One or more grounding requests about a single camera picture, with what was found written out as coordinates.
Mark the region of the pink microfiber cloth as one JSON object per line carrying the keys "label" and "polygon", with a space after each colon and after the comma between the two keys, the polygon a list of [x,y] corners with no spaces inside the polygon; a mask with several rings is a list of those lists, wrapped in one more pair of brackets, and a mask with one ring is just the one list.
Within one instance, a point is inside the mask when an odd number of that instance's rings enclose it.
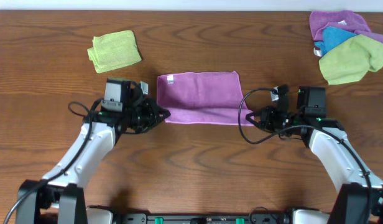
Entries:
{"label": "pink microfiber cloth", "polygon": [[157,104],[170,111],[165,119],[175,124],[250,126],[251,112],[242,103],[239,74],[233,72],[186,72],[157,77]]}

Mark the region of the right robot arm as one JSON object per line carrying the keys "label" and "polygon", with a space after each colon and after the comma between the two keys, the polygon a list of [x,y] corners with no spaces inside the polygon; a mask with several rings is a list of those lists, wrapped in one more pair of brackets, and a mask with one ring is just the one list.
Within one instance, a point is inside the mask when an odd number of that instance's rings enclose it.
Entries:
{"label": "right robot arm", "polygon": [[[331,213],[294,209],[276,223],[369,223],[371,216],[383,223],[383,180],[362,161],[349,143],[342,125],[326,117],[326,108],[318,103],[300,103],[298,112],[288,114],[279,107],[268,106],[246,119],[272,138],[298,135],[304,145],[323,164],[338,196]],[[256,122],[253,116],[259,115]]]}

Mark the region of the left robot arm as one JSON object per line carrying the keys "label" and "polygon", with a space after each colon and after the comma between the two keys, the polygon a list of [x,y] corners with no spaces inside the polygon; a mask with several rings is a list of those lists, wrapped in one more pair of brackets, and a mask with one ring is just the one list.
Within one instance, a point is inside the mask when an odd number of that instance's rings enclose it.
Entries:
{"label": "left robot arm", "polygon": [[61,161],[39,181],[23,182],[4,221],[15,215],[16,223],[121,223],[122,216],[110,208],[87,207],[84,191],[121,135],[147,133],[169,116],[145,95],[96,100]]}

